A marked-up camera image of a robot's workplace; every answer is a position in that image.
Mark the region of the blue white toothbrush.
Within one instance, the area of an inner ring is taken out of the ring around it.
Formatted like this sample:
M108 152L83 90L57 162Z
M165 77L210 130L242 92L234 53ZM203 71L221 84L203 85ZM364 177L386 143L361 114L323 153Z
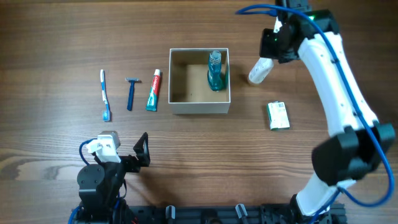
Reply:
M105 110L103 111L103 121L108 122L111 120L111 112L109 108L108 98L106 95L106 84L105 84L105 72L103 69L100 70L100 82L101 82L101 94L105 105Z

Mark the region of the blue disposable razor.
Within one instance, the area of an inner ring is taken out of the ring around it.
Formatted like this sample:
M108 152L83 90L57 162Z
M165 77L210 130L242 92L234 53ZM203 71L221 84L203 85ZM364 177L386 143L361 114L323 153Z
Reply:
M125 81L130 83L129 96L128 96L128 99L127 99L127 110L131 111L132 110L132 106L133 106L133 99L134 99L134 85L135 85L136 82L140 82L140 79L126 77Z

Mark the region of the white lotion tube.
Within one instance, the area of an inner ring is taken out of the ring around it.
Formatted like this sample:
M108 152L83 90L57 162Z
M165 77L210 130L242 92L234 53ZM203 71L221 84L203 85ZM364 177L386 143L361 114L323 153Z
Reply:
M251 84L258 85L262 83L265 77L273 69L274 63L270 58L260 58L249 72L248 81Z

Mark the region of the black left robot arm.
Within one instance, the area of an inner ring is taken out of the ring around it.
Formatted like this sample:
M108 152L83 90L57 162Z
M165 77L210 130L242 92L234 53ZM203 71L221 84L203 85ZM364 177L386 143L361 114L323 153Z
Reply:
M81 143L79 155L85 163L77 175L81 202L72 211L69 224L139 223L120 189L127 187L127 173L138 173L150 165L148 134L143 133L134 145L134 156L120 156L120 145L116 131L103 131Z

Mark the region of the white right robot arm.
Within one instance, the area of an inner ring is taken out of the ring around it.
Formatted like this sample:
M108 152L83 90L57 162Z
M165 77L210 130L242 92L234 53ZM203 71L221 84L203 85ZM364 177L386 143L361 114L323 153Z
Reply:
M360 92L332 13L271 5L264 12L278 18L280 27L263 32L261 56L304 63L322 102L330 135L312 151L314 173L293 197L288 217L295 223L316 222L330 212L339 195L348 194L352 185L380 165L388 176L387 192L369 207L385 204L396 183L386 156L396 134L390 124L379 122Z

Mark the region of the blue Listerine mouthwash bottle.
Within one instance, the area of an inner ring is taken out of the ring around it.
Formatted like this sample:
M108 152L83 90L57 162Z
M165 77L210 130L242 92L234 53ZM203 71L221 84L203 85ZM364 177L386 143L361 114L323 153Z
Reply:
M208 58L208 84L213 91L224 89L224 80L222 77L221 52L214 50L209 54Z

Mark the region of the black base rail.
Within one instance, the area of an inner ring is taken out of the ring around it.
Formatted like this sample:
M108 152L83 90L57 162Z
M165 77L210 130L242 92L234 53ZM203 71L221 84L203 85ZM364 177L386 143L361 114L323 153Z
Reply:
M244 212L238 207L174 207L164 208L151 206L135 206L130 209L137 216L135 223L290 223L291 220L282 216L286 204L262 204L248 206Z

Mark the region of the green white soap packet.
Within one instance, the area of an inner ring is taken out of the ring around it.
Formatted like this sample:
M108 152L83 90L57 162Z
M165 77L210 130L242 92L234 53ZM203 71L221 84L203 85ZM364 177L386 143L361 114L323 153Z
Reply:
M285 103L275 101L267 104L270 130L289 129L290 123Z

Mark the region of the Colgate toothpaste tube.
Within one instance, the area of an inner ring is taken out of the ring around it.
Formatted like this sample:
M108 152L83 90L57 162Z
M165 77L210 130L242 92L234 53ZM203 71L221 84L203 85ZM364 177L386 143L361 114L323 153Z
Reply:
M150 88L150 94L146 104L147 111L157 111L160 83L161 83L161 71L159 69L156 69L154 72Z

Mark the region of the white cardboard box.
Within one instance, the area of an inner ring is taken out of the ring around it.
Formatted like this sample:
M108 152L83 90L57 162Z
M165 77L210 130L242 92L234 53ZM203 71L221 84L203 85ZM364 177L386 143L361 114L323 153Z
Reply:
M208 83L208 59L221 53L223 88L213 91ZM170 49L169 106L174 114L226 114L231 104L229 49Z

